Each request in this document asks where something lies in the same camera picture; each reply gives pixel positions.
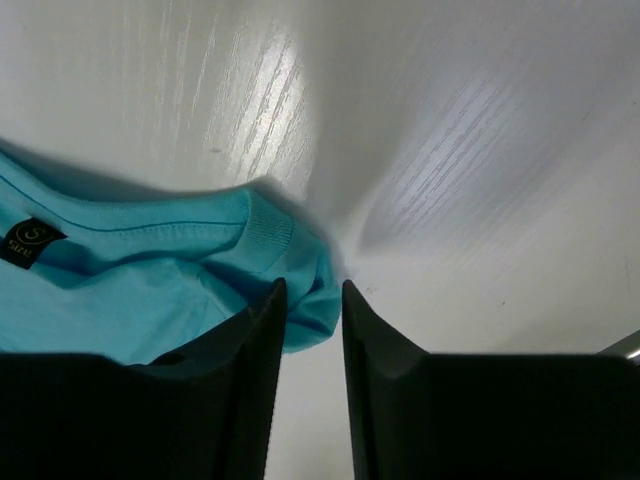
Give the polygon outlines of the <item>light blue t-shirt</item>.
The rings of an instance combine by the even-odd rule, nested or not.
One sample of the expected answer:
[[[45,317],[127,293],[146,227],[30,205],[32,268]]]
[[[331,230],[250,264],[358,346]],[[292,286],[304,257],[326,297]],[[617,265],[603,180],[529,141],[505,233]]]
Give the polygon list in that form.
[[[255,190],[151,202],[60,193],[1,160],[1,349],[148,363],[287,286],[286,352],[328,339],[327,245]]]

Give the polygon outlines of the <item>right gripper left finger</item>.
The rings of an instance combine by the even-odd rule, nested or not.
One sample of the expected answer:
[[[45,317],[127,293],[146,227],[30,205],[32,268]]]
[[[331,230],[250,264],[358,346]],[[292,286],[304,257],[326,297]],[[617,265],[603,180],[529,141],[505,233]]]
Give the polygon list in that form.
[[[1,358],[5,479],[260,479],[287,314],[255,303],[149,364],[84,354]]]

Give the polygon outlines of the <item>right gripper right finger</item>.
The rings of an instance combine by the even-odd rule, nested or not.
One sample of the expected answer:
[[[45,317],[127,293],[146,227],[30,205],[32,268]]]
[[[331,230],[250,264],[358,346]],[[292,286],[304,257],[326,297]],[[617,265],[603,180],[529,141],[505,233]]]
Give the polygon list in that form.
[[[635,479],[639,368],[607,355],[436,354],[352,282],[342,335],[359,479]]]

